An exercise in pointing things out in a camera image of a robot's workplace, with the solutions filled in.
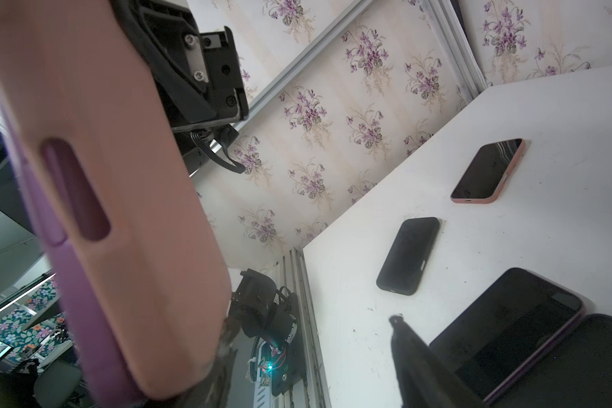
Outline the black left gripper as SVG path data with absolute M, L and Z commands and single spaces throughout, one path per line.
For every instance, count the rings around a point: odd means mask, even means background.
M 200 32 L 188 8 L 168 1 L 112 1 L 110 6 L 149 67 L 175 134 L 248 118 L 231 29 Z

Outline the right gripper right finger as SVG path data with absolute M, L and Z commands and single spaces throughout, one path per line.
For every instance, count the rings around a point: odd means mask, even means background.
M 443 367 L 402 316 L 391 316 L 389 323 L 393 328 L 391 350 L 402 406 L 435 408 L 485 405 L 454 373 Z

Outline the black smartphone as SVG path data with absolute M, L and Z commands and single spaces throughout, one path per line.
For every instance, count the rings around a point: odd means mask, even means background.
M 580 297 L 521 268 L 504 272 L 430 343 L 491 404 L 583 317 Z

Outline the purple smartphone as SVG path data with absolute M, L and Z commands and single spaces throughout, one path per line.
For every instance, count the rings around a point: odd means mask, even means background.
M 3 140 L 34 233 L 53 267 L 61 308 L 83 377 L 99 406 L 125 407 L 145 399 L 134 382 L 107 319 L 61 222 L 26 159 L 17 133 L 3 122 Z

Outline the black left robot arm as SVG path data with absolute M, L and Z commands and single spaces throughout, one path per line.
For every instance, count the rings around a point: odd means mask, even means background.
M 188 170 L 216 163 L 233 173 L 248 166 L 231 156 L 235 125 L 249 117 L 248 96 L 229 27 L 202 32 L 188 8 L 167 1 L 113 1 L 117 21 L 147 64 L 173 137 Z M 285 393 L 305 374 L 298 297 L 268 276 L 245 270 L 232 294 L 231 322 L 278 350 L 274 362 L 251 367 L 270 376 L 272 394 Z

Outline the black phone case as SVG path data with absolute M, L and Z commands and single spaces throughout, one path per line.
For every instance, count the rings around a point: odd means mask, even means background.
M 612 407 L 612 317 L 591 314 L 494 407 Z

